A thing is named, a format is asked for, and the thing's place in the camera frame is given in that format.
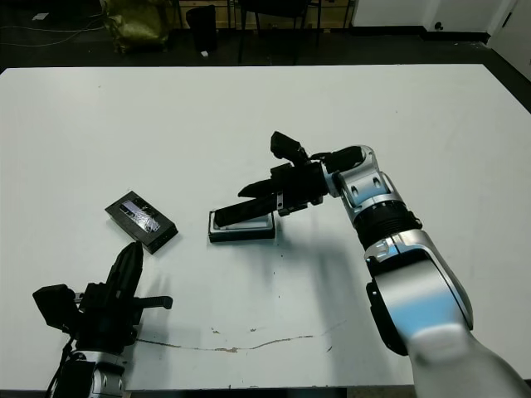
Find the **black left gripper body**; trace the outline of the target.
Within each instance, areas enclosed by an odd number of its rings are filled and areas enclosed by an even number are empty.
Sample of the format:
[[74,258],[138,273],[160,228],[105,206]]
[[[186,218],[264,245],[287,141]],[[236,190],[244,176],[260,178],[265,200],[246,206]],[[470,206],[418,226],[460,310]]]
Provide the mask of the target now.
[[80,326],[76,348],[80,351],[122,352],[137,337],[142,312],[146,308],[173,306],[169,296],[138,298],[135,286],[88,284],[80,302]]

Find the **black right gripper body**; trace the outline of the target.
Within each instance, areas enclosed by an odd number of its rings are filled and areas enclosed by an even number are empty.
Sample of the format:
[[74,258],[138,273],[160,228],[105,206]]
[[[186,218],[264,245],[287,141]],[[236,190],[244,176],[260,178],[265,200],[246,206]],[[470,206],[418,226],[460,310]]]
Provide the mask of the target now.
[[282,164],[270,170],[273,192],[280,216],[317,206],[324,199],[324,173],[320,163],[293,166]]

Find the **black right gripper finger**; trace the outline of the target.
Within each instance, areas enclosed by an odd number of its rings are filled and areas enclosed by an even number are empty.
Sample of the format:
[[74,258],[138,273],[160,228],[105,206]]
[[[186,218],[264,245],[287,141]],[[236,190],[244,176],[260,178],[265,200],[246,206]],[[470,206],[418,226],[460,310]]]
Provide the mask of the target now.
[[253,182],[243,187],[239,192],[239,197],[261,198],[268,197],[277,192],[277,186],[271,179]]
[[266,216],[277,209],[275,198],[256,198],[248,201],[244,220],[251,220],[257,217]]

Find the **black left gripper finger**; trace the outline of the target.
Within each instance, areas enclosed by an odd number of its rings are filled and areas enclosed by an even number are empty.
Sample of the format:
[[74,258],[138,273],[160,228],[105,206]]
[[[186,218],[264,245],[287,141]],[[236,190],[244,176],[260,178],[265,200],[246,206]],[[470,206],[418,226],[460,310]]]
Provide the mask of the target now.
[[133,298],[139,284],[140,276],[143,270],[144,262],[144,248],[140,241],[136,241],[129,245],[126,256],[126,292],[127,295]]
[[118,254],[108,277],[108,283],[111,285],[113,291],[116,292],[117,297],[128,297],[126,292],[126,256],[128,253],[129,245],[123,248]]

